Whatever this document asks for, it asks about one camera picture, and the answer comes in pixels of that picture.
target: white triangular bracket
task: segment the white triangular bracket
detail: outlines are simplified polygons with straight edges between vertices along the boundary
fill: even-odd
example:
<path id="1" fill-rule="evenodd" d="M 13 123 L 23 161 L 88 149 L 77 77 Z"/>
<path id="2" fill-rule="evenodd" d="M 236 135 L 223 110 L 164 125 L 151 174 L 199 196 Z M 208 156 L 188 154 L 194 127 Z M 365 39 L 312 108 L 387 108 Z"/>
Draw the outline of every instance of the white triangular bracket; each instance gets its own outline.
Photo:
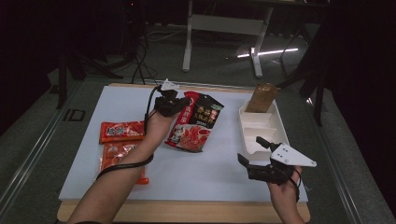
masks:
<path id="1" fill-rule="evenodd" d="M 272 154 L 271 159 L 282 162 L 286 165 L 299 165 L 316 167 L 317 163 L 307 158 L 303 153 L 291 146 L 282 143 Z"/>
<path id="2" fill-rule="evenodd" d="M 163 85 L 161 86 L 162 91 L 177 90 L 179 88 L 179 85 L 169 81 L 168 78 L 163 82 Z"/>

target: fluorescent light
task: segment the fluorescent light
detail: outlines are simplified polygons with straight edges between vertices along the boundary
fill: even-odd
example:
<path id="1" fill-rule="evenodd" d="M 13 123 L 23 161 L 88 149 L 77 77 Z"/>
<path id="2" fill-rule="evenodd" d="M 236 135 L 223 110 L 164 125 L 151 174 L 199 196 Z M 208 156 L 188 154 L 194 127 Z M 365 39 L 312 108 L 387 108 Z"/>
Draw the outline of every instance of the fluorescent light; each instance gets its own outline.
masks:
<path id="1" fill-rule="evenodd" d="M 285 50 L 286 52 L 290 52 L 290 51 L 297 51 L 298 49 L 287 49 Z M 259 52 L 259 56 L 263 55 L 263 54 L 275 54 L 275 53 L 281 53 L 283 52 L 283 49 L 280 50 L 271 50 L 271 51 L 265 51 L 265 52 Z M 238 56 L 236 56 L 237 58 L 245 58 L 250 56 L 250 54 L 240 54 Z"/>

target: plastic food pouch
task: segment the plastic food pouch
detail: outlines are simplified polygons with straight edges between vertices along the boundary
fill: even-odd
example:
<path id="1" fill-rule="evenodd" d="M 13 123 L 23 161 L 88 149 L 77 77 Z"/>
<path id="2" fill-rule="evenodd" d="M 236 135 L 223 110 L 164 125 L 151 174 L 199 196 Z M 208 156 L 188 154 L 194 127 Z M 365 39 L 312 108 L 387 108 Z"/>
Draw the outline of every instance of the plastic food pouch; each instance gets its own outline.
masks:
<path id="1" fill-rule="evenodd" d="M 202 152 L 224 105 L 199 92 L 186 91 L 184 95 L 191 98 L 190 105 L 178 115 L 165 144 L 191 152 Z"/>
<path id="2" fill-rule="evenodd" d="M 117 164 L 130 150 L 136 148 L 140 142 L 141 140 L 105 143 L 103 146 L 100 172 L 109 166 Z M 146 177 L 146 170 L 147 167 L 145 166 L 139 178 L 136 180 L 136 184 L 147 185 L 149 183 L 149 179 Z"/>
<path id="3" fill-rule="evenodd" d="M 141 140 L 145 136 L 144 121 L 102 122 L 99 144 Z"/>

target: white tray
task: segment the white tray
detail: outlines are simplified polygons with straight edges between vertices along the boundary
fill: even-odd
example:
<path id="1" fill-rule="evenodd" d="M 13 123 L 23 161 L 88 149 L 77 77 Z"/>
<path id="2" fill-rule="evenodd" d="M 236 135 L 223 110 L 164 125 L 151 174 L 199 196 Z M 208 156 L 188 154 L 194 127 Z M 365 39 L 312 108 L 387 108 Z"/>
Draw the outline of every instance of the white tray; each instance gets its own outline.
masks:
<path id="1" fill-rule="evenodd" d="M 269 161 L 271 157 L 270 148 L 262 147 L 256 142 L 256 137 L 260 136 L 272 143 L 285 143 L 289 145 L 283 127 L 282 119 L 274 100 L 267 113 L 245 112 L 249 101 L 245 101 L 239 109 L 239 120 L 241 134 L 244 140 L 243 156 L 250 161 Z"/>

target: red food package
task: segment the red food package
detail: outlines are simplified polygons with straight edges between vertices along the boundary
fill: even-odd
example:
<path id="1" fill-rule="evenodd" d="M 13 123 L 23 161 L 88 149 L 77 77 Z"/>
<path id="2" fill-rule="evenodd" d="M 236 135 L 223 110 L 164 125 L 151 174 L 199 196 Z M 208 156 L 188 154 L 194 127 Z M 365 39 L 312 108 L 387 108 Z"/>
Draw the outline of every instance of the red food package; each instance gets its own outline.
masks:
<path id="1" fill-rule="evenodd" d="M 144 121 L 102 122 L 99 144 L 141 140 L 145 136 Z"/>
<path id="2" fill-rule="evenodd" d="M 199 92 L 186 91 L 184 95 L 191 98 L 191 103 L 178 115 L 165 143 L 191 152 L 202 152 L 224 105 Z"/>
<path id="3" fill-rule="evenodd" d="M 136 148 L 140 142 L 141 140 L 105 143 L 103 146 L 100 172 L 105 170 L 107 167 L 117 164 L 130 150 Z M 149 179 L 146 177 L 146 169 L 147 167 L 145 166 L 139 178 L 136 180 L 136 184 L 147 185 L 149 183 Z"/>

